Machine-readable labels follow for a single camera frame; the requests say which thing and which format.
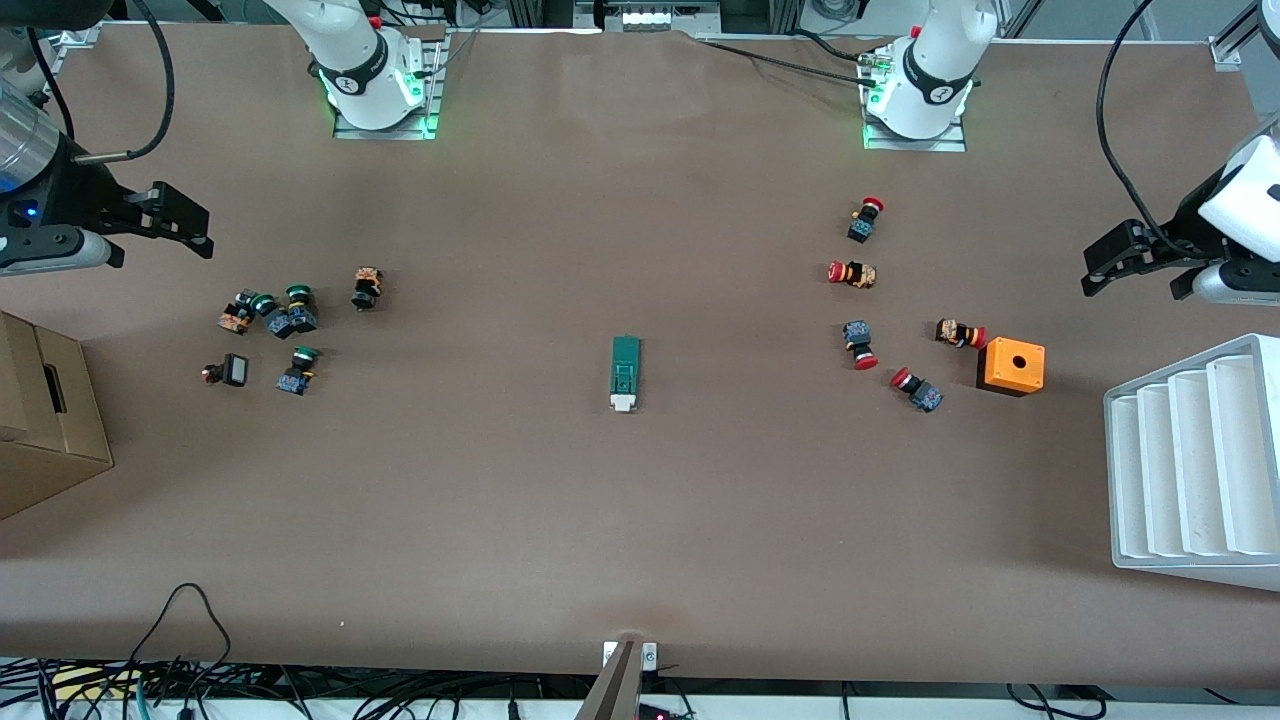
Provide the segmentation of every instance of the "cardboard box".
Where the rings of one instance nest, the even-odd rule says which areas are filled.
[[[79,343],[0,314],[0,518],[111,465]]]

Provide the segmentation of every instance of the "black cable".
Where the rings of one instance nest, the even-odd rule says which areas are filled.
[[[431,720],[431,714],[435,712],[435,706],[440,703],[440,700],[443,698],[435,698],[435,701],[431,702],[431,707],[426,708],[426,720]]]
[[[431,696],[431,694],[435,694],[435,693],[438,693],[440,691],[444,691],[447,688],[454,688],[456,692],[460,693],[458,697],[461,697],[462,687],[463,685],[468,685],[468,684],[472,684],[472,683],[481,683],[484,680],[493,680],[493,682],[488,683],[486,685],[480,685],[477,688],[472,688],[472,691],[475,691],[475,689],[480,689],[480,688],[484,688],[484,687],[506,684],[507,682],[509,682],[509,679],[512,676],[511,675],[508,675],[508,676],[499,676],[500,679],[497,679],[497,680],[494,678],[495,678],[495,675],[493,673],[480,673],[480,674],[475,674],[475,675],[461,675],[461,676],[457,676],[457,678],[452,678],[449,680],[439,682],[439,675],[435,675],[435,676],[431,676],[431,675],[419,675],[416,678],[411,678],[408,680],[404,680],[404,682],[401,682],[401,683],[396,683],[396,684],[393,684],[393,685],[390,685],[388,688],[384,688],[381,691],[381,693],[384,696],[390,689],[394,689],[394,688],[403,688],[403,689],[401,689],[399,692],[397,692],[394,696],[390,696],[389,698],[387,698],[381,705],[374,707],[367,714],[365,712],[365,707],[367,707],[375,700],[383,700],[383,698],[381,697],[372,697],[372,698],[366,700],[360,706],[360,708],[356,710],[355,720],[378,720],[380,717],[385,717],[387,714],[390,712],[393,707],[403,705],[404,701],[410,700],[410,698],[419,698],[419,697],[424,697],[424,696]],[[424,687],[422,685],[424,683],[431,683],[431,684]]]
[[[516,679],[511,680],[511,691],[507,694],[507,720],[520,720],[520,703],[516,702]]]
[[[45,54],[40,50],[40,38],[36,37],[36,28],[27,28],[27,42],[31,44],[31,51],[36,54],[36,63],[40,65],[40,73],[45,76],[49,91],[54,94],[54,102],[58,102],[58,111],[63,115],[63,127],[67,131],[67,137],[76,140],[76,123],[72,122],[70,108],[67,106],[67,99],[63,97],[63,88],[58,87],[58,78],[54,77],[54,70],[49,67],[49,60],[45,59]]]
[[[1169,236],[1165,234],[1164,228],[1160,227],[1160,223],[1156,222],[1156,218],[1151,214],[1151,210],[1147,209],[1147,204],[1143,202],[1142,196],[1138,195],[1138,188],[1134,187],[1133,181],[1129,179],[1129,176],[1125,174],[1124,169],[1120,167],[1120,161],[1116,160],[1115,152],[1111,151],[1111,142],[1107,140],[1107,123],[1103,115],[1103,102],[1107,95],[1107,81],[1111,78],[1111,63],[1115,61],[1116,53],[1120,51],[1120,45],[1124,42],[1125,36],[1129,35],[1129,31],[1133,29],[1134,23],[1138,22],[1138,18],[1147,10],[1147,6],[1151,5],[1151,3],[1152,0],[1142,0],[1142,3],[1138,3],[1138,6],[1134,9],[1133,14],[1129,15],[1129,19],[1125,20],[1124,26],[1120,28],[1120,35],[1116,36],[1116,41],[1111,44],[1111,51],[1107,53],[1106,61],[1102,63],[1102,76],[1098,78],[1098,101],[1094,108],[1094,115],[1098,124],[1098,145],[1102,146],[1102,155],[1107,159],[1107,164],[1111,165],[1111,172],[1115,173],[1115,176],[1120,179],[1120,184],[1123,184],[1125,192],[1129,193],[1129,200],[1132,200],[1134,206],[1138,208],[1138,213],[1142,215],[1143,222],[1147,223],[1147,227],[1151,228],[1151,232],[1156,236],[1156,240],[1158,240],[1162,245],[1169,247],[1169,250],[1175,255],[1178,255],[1179,258],[1202,259],[1198,252],[1197,254],[1188,252],[1187,250],[1175,245],[1174,241],[1171,241]]]
[[[169,123],[173,122],[174,96],[173,56],[169,54],[169,44],[165,42],[164,32],[160,31],[160,23],[156,22],[156,17],[151,13],[151,8],[147,5],[146,0],[133,0],[133,4],[142,10],[142,17],[146,18],[147,26],[151,27],[151,35],[156,38],[156,47],[160,49],[160,63],[164,65],[164,114],[160,117],[160,127],[156,128],[151,140],[137,150],[125,150],[124,152],[108,152],[101,155],[82,155],[77,159],[81,164],[99,165],[116,160],[137,160],[138,158],[142,158],[155,150],[160,145],[160,141],[169,135]]]
[[[19,702],[27,702],[29,700],[36,700],[40,696],[38,691],[31,691],[29,693],[15,694],[10,698],[0,701],[0,710],[9,707],[10,705],[18,705]]]
[[[867,87],[874,87],[876,86],[876,81],[873,81],[870,78],[859,78],[859,77],[852,77],[852,76],[842,76],[840,73],[831,73],[831,72],[827,72],[827,70],[819,70],[818,68],[808,68],[805,65],[797,65],[795,63],[788,63],[786,60],[778,60],[777,58],[768,58],[765,55],[758,55],[758,54],[751,53],[749,50],[740,50],[737,47],[730,47],[728,45],[721,45],[719,42],[712,42],[709,40],[704,40],[703,45],[705,45],[708,47],[714,47],[717,50],[723,50],[726,53],[732,53],[735,55],[741,55],[744,58],[750,58],[753,60],[760,60],[762,63],[769,63],[769,64],[773,64],[773,65],[778,65],[780,68],[787,68],[790,70],[797,70],[797,72],[801,72],[801,73],[810,73],[810,74],[815,74],[815,76],[820,76],[820,77],[829,77],[832,79],[840,79],[840,81],[844,81],[844,82],[851,82],[854,85],[861,85],[861,86],[867,86]]]
[[[200,670],[198,673],[196,673],[196,676],[191,680],[191,684],[187,685],[187,693],[186,693],[186,696],[183,696],[183,707],[186,707],[187,702],[191,698],[192,691],[200,683],[200,680],[202,680],[206,675],[209,675],[209,673],[214,667],[218,667],[219,665],[221,665],[223,662],[225,662],[227,661],[227,656],[232,653],[232,637],[227,633],[227,628],[223,626],[221,620],[219,620],[218,615],[214,612],[214,606],[209,603],[209,596],[205,594],[205,588],[200,587],[196,583],[182,583],[178,587],[173,588],[173,592],[169,593],[169,600],[166,600],[165,603],[164,603],[164,607],[160,609],[160,615],[156,616],[155,623],[152,623],[151,628],[147,629],[147,633],[145,635],[142,635],[142,639],[138,641],[138,644],[133,646],[133,652],[129,653],[129,660],[127,661],[127,665],[125,665],[124,670],[127,673],[128,670],[133,669],[137,665],[137,662],[138,662],[138,651],[141,651],[142,646],[145,646],[146,642],[148,639],[151,639],[151,635],[156,632],[156,628],[160,626],[160,623],[164,620],[164,616],[169,612],[169,606],[173,605],[174,598],[178,597],[178,593],[182,592],[183,588],[191,588],[191,589],[196,591],[196,593],[200,594],[200,601],[205,603],[205,612],[209,615],[209,619],[214,623],[214,626],[218,628],[218,633],[223,635],[223,653],[221,653],[221,656],[219,656],[218,660],[212,665],[209,665],[209,666],[204,667],[202,670]],[[128,707],[128,693],[125,693],[124,697],[125,697],[125,705],[124,705],[124,707]]]
[[[1207,692],[1208,694],[1216,697],[1217,700],[1228,703],[1228,705],[1240,705],[1240,701],[1231,700],[1231,698],[1226,697],[1225,694],[1215,691],[1213,688],[1201,688],[1201,689],[1204,691],[1204,692]]]
[[[29,669],[32,669],[35,664],[31,660],[27,660],[26,657],[19,657],[18,660],[5,662],[4,665],[0,665],[0,676],[6,675],[9,673],[9,669],[15,667],[18,665],[24,665],[26,667],[20,669],[19,671],[26,673]]]
[[[137,160],[143,155],[155,150],[164,136],[169,133],[169,123],[173,120],[173,96],[174,96],[174,77],[173,77],[173,56],[169,55],[169,44],[164,40],[164,32],[160,31],[160,23],[156,22],[156,17],[151,13],[151,8],[147,6],[146,0],[133,0],[133,4],[142,10],[142,17],[146,18],[147,24],[151,26],[151,35],[156,37],[156,47],[160,49],[160,63],[164,65],[164,115],[160,117],[160,127],[156,128],[156,133],[151,136],[151,140],[146,145],[138,147],[137,150],[131,150],[127,152],[129,160]],[[212,610],[209,611],[210,618],[212,618]],[[230,646],[230,639],[227,641],[228,647]]]
[[[1039,701],[1039,705],[1036,705],[1034,702],[1027,702],[1025,700],[1018,697],[1018,693],[1014,692],[1012,683],[1005,684],[1005,692],[1007,692],[1010,700],[1012,700],[1018,705],[1025,707],[1027,710],[1043,712],[1044,716],[1048,717],[1048,720],[1055,720],[1059,716],[1070,717],[1071,720],[1102,720],[1103,717],[1107,716],[1107,701],[1102,700],[1101,697],[1098,698],[1100,708],[1097,712],[1094,712],[1093,715],[1082,715],[1062,710],[1060,707],[1053,707],[1052,705],[1050,705],[1048,698],[1044,697],[1044,693],[1039,689],[1039,685],[1034,683],[1027,683],[1027,687],[1030,688],[1032,693],[1036,694],[1036,700]]]
[[[399,678],[399,676],[401,676],[401,673],[387,673],[385,675],[375,675],[372,678],[365,678],[364,680],[356,680],[356,682],[348,683],[348,684],[346,684],[346,685],[343,685],[340,688],[337,688],[337,689],[329,689],[329,691],[325,691],[323,693],[315,693],[315,694],[311,694],[308,697],[317,698],[317,697],[326,697],[326,696],[334,696],[334,694],[342,694],[342,693],[344,693],[344,692],[347,692],[347,691],[349,691],[352,688],[357,688],[357,687],[361,687],[361,685],[367,685],[369,683],[375,683],[378,680],[385,680],[388,678]],[[370,697],[376,697],[376,693],[369,693],[369,696]]]
[[[280,665],[280,671],[284,673],[284,682],[288,683],[289,689],[293,691],[293,697],[298,698],[298,707],[302,708],[302,714],[307,716],[307,720],[315,720],[315,717],[311,716],[311,710],[307,708],[307,703],[302,700],[302,693],[298,692],[298,687],[293,684],[289,669]]]
[[[695,715],[694,706],[689,705],[689,696],[685,694],[685,689],[680,687],[680,683],[675,678],[664,678],[664,680],[671,680],[671,687],[676,688],[676,692],[680,693],[680,700],[685,702],[685,720],[692,720]]]
[[[36,670],[40,671],[40,682],[36,684],[36,689],[40,692],[40,710],[45,715],[45,720],[58,719],[58,701],[54,700],[52,683],[49,682],[49,675],[45,674],[45,661],[40,660],[36,664]]]
[[[151,707],[160,707],[160,703],[164,702],[165,696],[169,693],[169,676],[173,675],[173,669],[178,665],[179,660],[182,660],[180,655],[174,657],[173,662],[165,667],[164,676],[160,678],[160,692],[156,694],[156,702]]]
[[[88,716],[92,715],[92,714],[95,714],[95,712],[97,714],[99,720],[102,720],[102,711],[97,707],[97,703],[102,702],[102,698],[106,697],[108,687],[101,687],[100,685],[97,688],[97,697],[95,697],[88,703],[88,710],[84,711],[84,716],[81,720],[88,720]]]
[[[795,28],[795,29],[791,31],[791,35],[799,35],[800,37],[808,37],[809,40],[817,42],[818,47],[822,47],[823,50],[826,50],[827,53],[831,53],[832,55],[840,58],[841,60],[849,60],[850,63],[856,63],[858,61],[858,55],[854,55],[854,54],[850,54],[850,53],[845,53],[844,50],[837,50],[829,42],[827,42],[826,40],[823,40],[822,36],[818,35],[817,32],[809,32],[809,31],[804,29],[803,27],[797,27],[797,28]]]
[[[204,720],[209,720],[209,711],[205,710],[205,696],[204,694],[197,694],[196,696],[196,707],[200,708],[200,716]]]

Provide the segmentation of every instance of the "orange enclosure with hole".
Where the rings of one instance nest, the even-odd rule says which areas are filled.
[[[978,355],[978,387],[1023,396],[1044,387],[1044,347],[997,337]]]

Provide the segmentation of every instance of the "power cord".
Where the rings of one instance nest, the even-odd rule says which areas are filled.
[[[520,720],[520,705],[516,703],[516,680],[511,680],[511,694],[507,700],[507,720]]]
[[[694,715],[696,714],[694,712],[694,706],[689,703],[689,696],[685,694],[684,688],[681,688],[680,683],[675,679],[671,679],[671,687],[676,688],[676,692],[680,693],[681,702],[685,703],[685,715],[681,720],[694,720]]]
[[[1018,705],[1025,707],[1027,710],[1043,712],[1044,716],[1048,717],[1048,720],[1056,720],[1057,717],[1070,717],[1071,720],[1102,720],[1103,717],[1107,716],[1107,701],[1102,700],[1101,697],[1098,698],[1098,705],[1101,705],[1101,708],[1097,712],[1094,712],[1093,715],[1080,715],[1050,705],[1048,698],[1044,697],[1044,693],[1039,689],[1039,685],[1034,683],[1027,683],[1027,687],[1030,688],[1032,693],[1036,694],[1036,700],[1039,701],[1039,705],[1036,705],[1034,702],[1028,702],[1018,697],[1018,693],[1014,692],[1012,683],[1005,684],[1005,692],[1007,692],[1009,697]]]
[[[49,680],[49,675],[45,673],[45,661],[36,661],[36,669],[40,671],[40,679],[37,680],[37,689],[40,691],[40,710],[45,715],[45,720],[56,720],[58,717],[58,697],[54,693],[54,684]]]
[[[63,97],[63,88],[58,87],[58,78],[54,77],[54,70],[49,67],[49,60],[45,59],[45,54],[40,50],[40,37],[36,36],[36,28],[27,28],[27,42],[31,44],[31,51],[36,54],[36,63],[40,64],[40,73],[45,76],[49,91],[54,94],[54,102],[58,102],[58,111],[63,115],[63,127],[67,129],[67,137],[74,141],[76,123],[72,122],[72,111],[67,106],[67,99]]]
[[[160,623],[164,621],[164,616],[169,612],[169,607],[173,605],[174,598],[177,598],[178,593],[186,588],[196,591],[196,593],[200,594],[201,602],[205,603],[205,612],[209,615],[209,619],[214,623],[214,626],[218,628],[218,633],[223,635],[223,653],[218,657],[218,660],[212,665],[209,665],[201,669],[198,673],[196,673],[195,679],[192,679],[191,684],[187,687],[187,694],[183,697],[183,707],[186,707],[191,702],[192,693],[195,692],[195,688],[200,683],[200,680],[205,679],[209,675],[209,673],[211,673],[215,667],[225,662],[227,656],[232,653],[232,637],[227,633],[227,628],[223,626],[223,623],[221,620],[218,619],[218,615],[214,614],[214,607],[212,605],[209,603],[209,596],[205,594],[205,588],[200,587],[196,583],[182,583],[178,587],[173,588],[173,592],[169,593],[169,600],[166,600],[164,607],[160,609],[160,615],[156,616],[155,623],[152,623],[147,633],[142,635],[142,639],[138,641],[138,644],[133,646],[133,652],[129,653],[129,659],[125,662],[125,671],[132,670],[134,666],[137,666],[138,652],[142,651],[142,646],[145,646],[146,642],[151,639],[151,635],[156,632],[156,628],[160,626]],[[143,680],[142,675],[143,674],[140,674],[138,676],[140,684]]]
[[[1228,705],[1240,705],[1240,701],[1231,700],[1231,698],[1226,697],[1225,694],[1215,691],[1213,688],[1201,688],[1201,689],[1204,691],[1204,692],[1207,692],[1208,694],[1216,697],[1217,700],[1228,703]]]
[[[160,23],[156,22],[155,14],[147,5],[146,0],[133,0],[133,3],[142,10],[142,17],[146,18],[147,26],[151,27],[151,35],[156,38],[156,47],[160,49],[160,63],[164,65],[164,115],[160,117],[160,127],[156,128],[151,140],[146,145],[138,147],[137,150],[125,150],[124,152],[101,152],[97,155],[81,155],[74,158],[78,165],[101,165],[104,163],[119,163],[120,160],[137,160],[143,155],[147,155],[155,150],[160,141],[169,135],[169,123],[173,122],[173,96],[174,96],[174,77],[173,77],[173,56],[169,55],[169,44],[165,42],[164,32],[160,29]]]
[[[840,682],[840,707],[841,707],[841,710],[845,714],[845,720],[849,720],[849,687],[850,687],[850,684],[851,683],[849,680],[841,680]]]
[[[832,79],[838,79],[838,81],[844,81],[844,82],[851,82],[854,85],[861,85],[864,87],[876,87],[876,81],[873,81],[870,78],[842,76],[840,73],[832,73],[832,72],[827,72],[827,70],[819,70],[818,68],[808,68],[805,65],[797,65],[795,63],[788,63],[786,60],[778,60],[777,58],[768,58],[765,55],[758,55],[758,54],[751,53],[749,50],[741,50],[741,49],[737,49],[737,47],[730,47],[728,45],[721,45],[719,42],[712,42],[709,40],[704,40],[701,42],[703,42],[703,45],[705,45],[708,47],[714,47],[717,50],[723,50],[726,53],[732,53],[735,55],[741,55],[744,58],[750,58],[753,60],[760,60],[762,63],[769,63],[769,64],[773,64],[773,65],[778,65],[780,68],[787,68],[788,70],[796,70],[796,72],[801,72],[801,73],[809,73],[809,74],[814,74],[814,76],[819,76],[819,77],[828,77],[828,78],[832,78]]]
[[[1124,42],[1125,36],[1129,35],[1129,31],[1133,29],[1133,26],[1138,22],[1138,18],[1147,10],[1147,6],[1151,5],[1151,3],[1152,0],[1142,0],[1142,3],[1138,3],[1138,6],[1134,9],[1133,14],[1129,15],[1129,19],[1125,20],[1124,26],[1120,28],[1120,35],[1116,36],[1116,41],[1111,45],[1111,51],[1107,53],[1106,61],[1102,63],[1102,76],[1098,78],[1098,101],[1097,106],[1094,108],[1094,115],[1098,124],[1098,145],[1102,146],[1102,155],[1107,159],[1107,164],[1111,165],[1111,172],[1115,173],[1117,178],[1120,178],[1120,184],[1123,184],[1125,192],[1129,193],[1129,200],[1132,200],[1134,206],[1138,208],[1138,213],[1142,215],[1143,222],[1147,223],[1147,227],[1151,228],[1151,232],[1152,234],[1156,236],[1156,240],[1158,240],[1162,245],[1169,247],[1170,252],[1174,252],[1179,258],[1207,260],[1207,258],[1203,258],[1198,252],[1196,254],[1188,252],[1187,250],[1179,247],[1176,243],[1174,243],[1172,240],[1169,238],[1167,234],[1165,234],[1164,228],[1160,227],[1160,223],[1157,223],[1155,217],[1152,217],[1151,210],[1147,209],[1147,204],[1143,202],[1142,196],[1138,195],[1138,188],[1134,187],[1133,181],[1129,179],[1129,176],[1125,174],[1124,169],[1120,167],[1120,161],[1116,160],[1115,152],[1111,151],[1111,142],[1107,141],[1107,123],[1106,118],[1103,117],[1102,106],[1107,95],[1107,81],[1111,78],[1111,63],[1115,61],[1116,53],[1120,51],[1120,45]]]
[[[453,59],[457,58],[462,53],[462,50],[465,50],[466,46],[470,45],[476,38],[477,35],[480,35],[480,28],[484,27],[484,26],[486,26],[486,24],[489,24],[489,20],[492,20],[492,19],[494,19],[497,17],[498,15],[492,15],[488,19],[485,19],[484,17],[476,18],[475,24],[472,24],[471,28],[470,28],[471,31],[467,32],[467,36],[462,40],[462,42],[458,44],[458,49],[457,50],[449,50],[449,56],[445,58],[443,63],[440,63],[439,68],[435,68],[434,70],[420,70],[417,73],[413,73],[413,76],[417,77],[419,79],[424,79],[424,78],[429,78],[431,76],[438,76],[438,74],[443,73],[444,68],[448,68],[449,63],[452,63]]]
[[[293,676],[289,675],[289,669],[280,665],[280,673],[284,674],[284,682],[288,683],[289,689],[293,691],[294,700],[298,701],[298,710],[302,711],[302,715],[305,715],[307,720],[315,720],[315,717],[311,716],[311,710],[307,707],[306,701],[302,700],[302,693],[298,692],[298,687],[293,684]]]

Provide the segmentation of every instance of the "metal cylinder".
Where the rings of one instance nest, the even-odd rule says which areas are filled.
[[[0,192],[31,182],[58,151],[61,132],[8,81],[0,79]]]

